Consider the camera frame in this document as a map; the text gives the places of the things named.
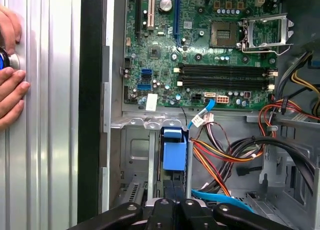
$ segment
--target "ram slot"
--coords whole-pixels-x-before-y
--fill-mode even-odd
[[[156,0],[149,0],[149,7],[148,7],[148,22],[147,22],[147,29],[154,30],[155,29],[155,2]]]
[[[178,39],[180,21],[180,0],[174,0],[173,35]]]
[[[216,79],[207,77],[184,76],[182,78],[185,88],[213,88],[235,90],[263,90],[269,82],[267,80],[243,80],[243,79]]]
[[[141,5],[142,0],[135,0],[135,24],[134,30],[137,35],[138,40],[140,39],[140,30],[141,30]]]
[[[211,66],[180,64],[181,73],[186,76],[226,76],[226,77],[262,77],[268,74],[268,69],[263,67],[243,66]]]

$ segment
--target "ribbed metal panel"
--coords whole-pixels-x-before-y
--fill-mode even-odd
[[[81,0],[0,4],[21,19],[16,53],[31,83],[0,133],[0,230],[65,230],[77,223]]]

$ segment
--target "black ram slot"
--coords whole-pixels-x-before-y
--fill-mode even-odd
[[[135,0],[135,23],[134,29],[135,34],[137,35],[138,40],[140,39],[140,30],[141,30],[141,5],[142,0]]]
[[[267,80],[216,79],[196,76],[184,76],[182,82],[185,88],[221,88],[235,90],[262,90],[266,89],[269,84]]]
[[[230,76],[230,77],[262,77],[268,73],[263,67],[244,66],[212,66],[179,64],[181,74],[186,76]]]

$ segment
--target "human hand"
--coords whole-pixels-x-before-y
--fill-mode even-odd
[[[9,55],[15,53],[16,42],[20,42],[22,28],[15,13],[0,5],[0,33],[4,48]]]
[[[16,14],[1,5],[0,33],[5,50],[14,54],[22,28]],[[22,82],[25,76],[25,71],[14,71],[11,67],[0,70],[0,132],[14,123],[24,109],[22,98],[30,87],[28,82]]]
[[[21,82],[25,76],[25,71],[15,72],[11,67],[0,71],[0,132],[13,124],[24,109],[22,98],[30,87],[28,82]]]

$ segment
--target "white power connector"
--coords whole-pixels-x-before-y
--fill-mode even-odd
[[[211,112],[208,112],[203,116],[203,120],[204,120],[203,124],[212,123],[215,121],[215,115]]]

